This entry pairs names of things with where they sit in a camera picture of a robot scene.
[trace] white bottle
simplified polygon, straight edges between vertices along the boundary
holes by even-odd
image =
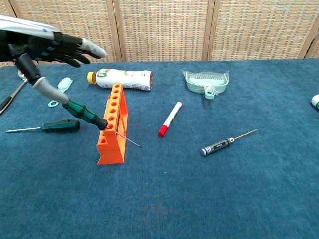
[[[114,83],[123,84],[123,88],[133,88],[143,91],[152,89],[153,73],[151,71],[121,71],[116,69],[101,69],[88,73],[88,82],[102,88],[112,88]]]

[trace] metal tool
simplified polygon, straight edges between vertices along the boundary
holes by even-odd
[[[80,122],[77,120],[61,120],[53,123],[44,123],[41,127],[37,128],[23,128],[23,129],[14,129],[8,130],[7,133],[14,132],[25,132],[25,131],[34,131],[41,130],[43,132],[70,132],[75,131],[80,128]]]
[[[124,139],[126,139],[126,140],[128,140],[129,142],[131,142],[132,144],[135,144],[136,146],[138,146],[138,147],[140,147],[140,148],[142,148],[141,146],[139,146],[137,143],[135,143],[135,142],[133,142],[133,141],[131,141],[130,139],[128,139],[128,138],[126,138],[124,135],[121,135],[120,133],[117,133],[117,132],[115,132],[118,136],[120,136],[120,137],[122,137],[122,138],[124,138]]]
[[[0,115],[9,107],[16,95],[22,89],[22,87],[28,82],[28,79],[24,76],[22,72],[20,72],[20,70],[18,70],[18,74],[20,78],[23,79],[23,83],[19,85],[19,87],[0,104]]]
[[[222,140],[222,141],[219,141],[219,142],[217,142],[217,143],[215,143],[215,144],[212,144],[212,145],[210,145],[210,146],[207,146],[207,147],[205,147],[205,148],[202,148],[201,149],[201,151],[200,151],[200,153],[201,153],[201,155],[203,155],[203,156],[206,156],[206,155],[209,155],[209,154],[211,154],[211,153],[214,153],[214,152],[216,152],[216,151],[218,151],[218,150],[221,150],[222,148],[226,148],[226,147],[228,147],[230,144],[232,144],[235,140],[237,140],[237,139],[239,139],[239,138],[241,138],[241,137],[244,137],[244,136],[246,136],[246,135],[248,135],[248,134],[250,134],[250,133],[253,133],[253,132],[255,132],[257,129],[255,129],[255,130],[253,130],[253,131],[250,131],[250,132],[248,132],[248,133],[245,133],[245,134],[242,134],[242,135],[240,135],[240,136],[238,136],[238,137],[236,137],[236,138],[226,138],[226,139],[224,139],[224,140]]]

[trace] table surface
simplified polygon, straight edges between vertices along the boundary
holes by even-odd
[[[40,65],[54,85],[102,116],[110,89],[90,85],[101,68],[151,70],[150,92],[125,89],[124,164],[98,166],[99,131],[6,130],[75,119],[27,84],[0,116],[0,238],[319,237],[319,60]],[[188,90],[183,71],[230,72],[213,100]],[[0,69],[0,100],[22,82]],[[183,106],[157,136],[177,101]],[[203,157],[200,149],[258,131]]]

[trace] orange tool stand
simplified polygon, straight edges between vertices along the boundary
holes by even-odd
[[[126,137],[128,110],[126,107],[123,86],[114,83],[111,95],[108,96],[103,119],[107,120],[108,128],[100,131],[96,145],[100,159],[98,165],[124,163],[126,139],[116,135],[116,132]]]

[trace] white marker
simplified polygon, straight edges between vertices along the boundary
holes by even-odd
[[[170,126],[170,123],[173,121],[173,119],[177,115],[177,112],[179,111],[179,109],[181,108],[182,105],[183,105],[183,103],[181,101],[176,103],[174,109],[169,114],[167,120],[165,121],[163,126],[160,128],[160,130],[158,132],[158,136],[159,137],[164,137],[165,136],[165,134],[166,134],[166,132],[167,132],[169,126]]]

